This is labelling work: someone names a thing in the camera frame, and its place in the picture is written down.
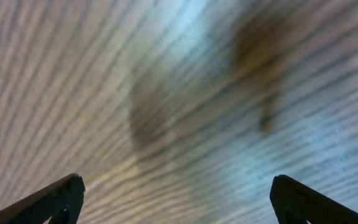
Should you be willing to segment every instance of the brown wood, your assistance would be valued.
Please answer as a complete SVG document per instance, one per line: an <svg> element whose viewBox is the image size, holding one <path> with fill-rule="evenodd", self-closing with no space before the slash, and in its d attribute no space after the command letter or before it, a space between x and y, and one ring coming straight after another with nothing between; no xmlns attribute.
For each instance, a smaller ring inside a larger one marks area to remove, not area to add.
<svg viewBox="0 0 358 224"><path fill-rule="evenodd" d="M79 223L358 212L358 0L0 0L0 209L72 172Z"/></svg>

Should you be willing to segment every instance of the black object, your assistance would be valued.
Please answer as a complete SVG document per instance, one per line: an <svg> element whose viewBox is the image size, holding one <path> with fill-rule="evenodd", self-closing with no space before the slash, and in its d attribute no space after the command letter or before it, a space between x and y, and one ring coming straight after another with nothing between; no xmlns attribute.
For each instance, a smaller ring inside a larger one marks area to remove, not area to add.
<svg viewBox="0 0 358 224"><path fill-rule="evenodd" d="M48 187L0 211L3 224L74 224L84 202L85 186L78 174L70 174Z"/></svg>
<svg viewBox="0 0 358 224"><path fill-rule="evenodd" d="M285 175L273 179L270 200L280 224L358 223L358 213Z"/></svg>

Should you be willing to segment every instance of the glossy wooden tabletop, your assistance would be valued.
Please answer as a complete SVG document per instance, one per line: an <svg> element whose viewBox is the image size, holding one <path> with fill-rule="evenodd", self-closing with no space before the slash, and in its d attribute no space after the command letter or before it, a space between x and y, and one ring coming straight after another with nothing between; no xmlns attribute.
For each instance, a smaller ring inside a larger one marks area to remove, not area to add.
<svg viewBox="0 0 358 224"><path fill-rule="evenodd" d="M358 212L358 0L0 0L0 209L72 172L78 223Z"/></svg>

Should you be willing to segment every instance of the wood grain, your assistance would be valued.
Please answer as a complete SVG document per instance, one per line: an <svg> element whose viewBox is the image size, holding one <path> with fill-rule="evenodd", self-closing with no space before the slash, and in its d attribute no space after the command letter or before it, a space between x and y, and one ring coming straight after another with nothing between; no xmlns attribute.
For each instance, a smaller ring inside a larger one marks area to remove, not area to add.
<svg viewBox="0 0 358 224"><path fill-rule="evenodd" d="M0 209L72 172L79 223L358 212L358 0L0 0Z"/></svg>

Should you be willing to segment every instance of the wooden surface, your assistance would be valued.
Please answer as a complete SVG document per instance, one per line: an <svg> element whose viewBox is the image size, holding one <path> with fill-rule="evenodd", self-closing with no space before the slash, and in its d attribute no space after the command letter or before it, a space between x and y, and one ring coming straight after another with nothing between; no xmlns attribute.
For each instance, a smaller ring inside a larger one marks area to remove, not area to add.
<svg viewBox="0 0 358 224"><path fill-rule="evenodd" d="M358 212L358 0L0 0L0 209L72 172L79 223Z"/></svg>

